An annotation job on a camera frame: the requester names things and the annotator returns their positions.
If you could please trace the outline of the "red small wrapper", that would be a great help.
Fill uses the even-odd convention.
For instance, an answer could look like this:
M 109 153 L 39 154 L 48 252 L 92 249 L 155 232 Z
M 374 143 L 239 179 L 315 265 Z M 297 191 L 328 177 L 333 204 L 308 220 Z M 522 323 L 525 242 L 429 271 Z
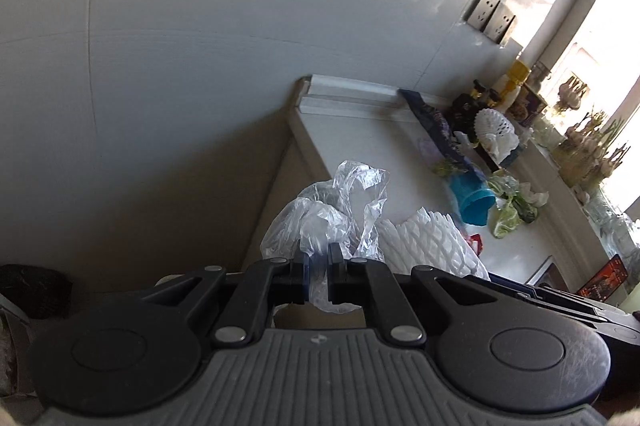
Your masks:
M 469 244 L 475 255 L 480 256 L 480 254 L 484 250 L 484 242 L 482 236 L 479 233 L 474 233 L 474 235 L 469 235 L 466 238 L 466 242 Z

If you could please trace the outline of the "blue plastic cup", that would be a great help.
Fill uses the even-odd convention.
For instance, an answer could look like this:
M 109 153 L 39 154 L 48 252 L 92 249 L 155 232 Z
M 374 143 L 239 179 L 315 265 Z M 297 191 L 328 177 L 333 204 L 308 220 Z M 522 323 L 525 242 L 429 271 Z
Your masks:
M 486 180 L 473 172 L 451 176 L 451 189 L 458 205 L 458 212 L 465 224 L 483 227 L 488 222 L 489 211 L 496 204 L 495 194 Z

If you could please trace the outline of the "yellow capped bottle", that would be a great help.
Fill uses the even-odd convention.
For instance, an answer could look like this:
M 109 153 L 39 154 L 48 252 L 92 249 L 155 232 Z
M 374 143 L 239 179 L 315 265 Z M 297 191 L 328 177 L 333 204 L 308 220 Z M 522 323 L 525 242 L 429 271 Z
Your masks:
M 497 111 L 505 113 L 513 105 L 529 73 L 530 69 L 524 62 L 515 60 L 510 69 L 495 82 L 494 90 L 499 95 L 499 101 L 495 105 Z

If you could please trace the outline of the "dark purple snack wrapper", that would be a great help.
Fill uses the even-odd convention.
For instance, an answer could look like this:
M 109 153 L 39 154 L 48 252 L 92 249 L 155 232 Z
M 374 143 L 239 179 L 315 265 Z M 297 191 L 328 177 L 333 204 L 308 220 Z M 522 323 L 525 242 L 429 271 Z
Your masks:
M 398 90 L 398 94 L 405 99 L 416 120 L 430 136 L 440 154 L 458 171 L 472 172 L 478 179 L 484 181 L 486 176 L 454 144 L 454 133 L 442 113 L 427 105 L 420 93 L 414 90 Z

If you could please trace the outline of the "white foam fruit net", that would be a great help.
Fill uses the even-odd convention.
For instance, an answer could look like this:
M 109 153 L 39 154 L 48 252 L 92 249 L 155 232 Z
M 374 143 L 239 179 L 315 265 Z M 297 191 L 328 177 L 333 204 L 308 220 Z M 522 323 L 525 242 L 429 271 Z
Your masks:
M 398 275 L 416 266 L 433 267 L 459 278 L 489 281 L 485 265 L 448 214 L 419 209 L 400 225 L 388 219 L 376 224 L 378 250 Z

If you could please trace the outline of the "clear plastic bag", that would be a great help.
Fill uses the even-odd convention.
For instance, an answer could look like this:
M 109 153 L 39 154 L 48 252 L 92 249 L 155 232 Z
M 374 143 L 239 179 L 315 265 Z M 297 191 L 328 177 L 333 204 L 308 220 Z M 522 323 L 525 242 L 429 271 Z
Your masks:
M 335 244 L 344 259 L 382 261 L 376 222 L 387 200 L 390 175 L 383 168 L 344 161 L 332 179 L 318 181 L 285 205 L 260 243 L 264 258 L 291 259 L 302 252 L 310 259 L 311 305 L 344 315 L 358 307 L 329 301 L 329 251 Z

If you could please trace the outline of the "left wall socket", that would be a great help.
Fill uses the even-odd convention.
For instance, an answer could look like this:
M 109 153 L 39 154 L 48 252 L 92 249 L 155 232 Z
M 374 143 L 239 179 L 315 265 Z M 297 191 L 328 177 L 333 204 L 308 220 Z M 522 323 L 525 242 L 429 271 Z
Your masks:
M 473 29 L 483 32 L 498 7 L 499 0 L 473 0 L 463 20 Z

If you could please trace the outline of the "right wall socket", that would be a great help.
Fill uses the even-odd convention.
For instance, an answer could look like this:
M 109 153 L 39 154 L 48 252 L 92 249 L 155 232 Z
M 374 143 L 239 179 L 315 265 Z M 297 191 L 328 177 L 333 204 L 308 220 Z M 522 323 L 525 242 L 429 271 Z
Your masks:
M 507 4 L 499 2 L 494 12 L 489 17 L 483 33 L 491 40 L 491 42 L 502 45 L 506 42 L 506 35 L 514 21 L 514 12 L 512 12 Z

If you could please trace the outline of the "wall socket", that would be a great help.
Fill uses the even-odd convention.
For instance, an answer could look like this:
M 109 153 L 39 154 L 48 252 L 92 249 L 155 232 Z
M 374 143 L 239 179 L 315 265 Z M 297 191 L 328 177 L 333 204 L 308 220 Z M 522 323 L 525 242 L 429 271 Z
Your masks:
M 489 17 L 483 33 L 491 40 L 491 42 L 502 45 L 506 42 L 506 35 L 514 21 L 514 12 L 512 12 L 507 4 L 499 2 L 494 12 Z
M 463 20 L 473 29 L 483 32 L 498 7 L 499 0 L 473 0 Z

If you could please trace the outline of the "garlic bulbs bunch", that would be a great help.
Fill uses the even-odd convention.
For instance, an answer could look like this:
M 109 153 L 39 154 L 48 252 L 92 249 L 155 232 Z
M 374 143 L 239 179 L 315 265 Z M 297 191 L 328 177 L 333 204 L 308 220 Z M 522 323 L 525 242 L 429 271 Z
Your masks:
M 607 119 L 604 111 L 591 110 L 567 127 L 559 145 L 551 150 L 565 185 L 591 195 L 604 179 L 612 176 L 630 150 L 624 143 L 611 151 L 627 121 L 626 117 Z

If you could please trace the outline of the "dark glass bottle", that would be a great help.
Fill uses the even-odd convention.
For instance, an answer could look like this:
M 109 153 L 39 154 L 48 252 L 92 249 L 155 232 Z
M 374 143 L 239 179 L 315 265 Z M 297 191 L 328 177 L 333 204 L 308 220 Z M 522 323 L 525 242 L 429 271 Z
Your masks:
M 500 101 L 497 90 L 485 87 L 475 80 L 469 93 L 459 95 L 444 116 L 451 131 L 461 131 L 472 142 L 477 142 L 475 119 L 480 110 L 494 108 Z

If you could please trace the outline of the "purple box on counter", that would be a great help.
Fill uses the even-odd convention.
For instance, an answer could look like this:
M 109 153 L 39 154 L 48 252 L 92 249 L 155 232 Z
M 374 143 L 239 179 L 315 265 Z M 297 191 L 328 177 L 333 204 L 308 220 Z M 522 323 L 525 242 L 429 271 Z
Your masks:
M 532 90 L 528 85 L 524 84 L 521 87 L 518 98 L 514 101 L 512 113 L 518 124 L 527 127 L 532 125 L 547 107 L 547 101 L 535 92 L 535 90 Z

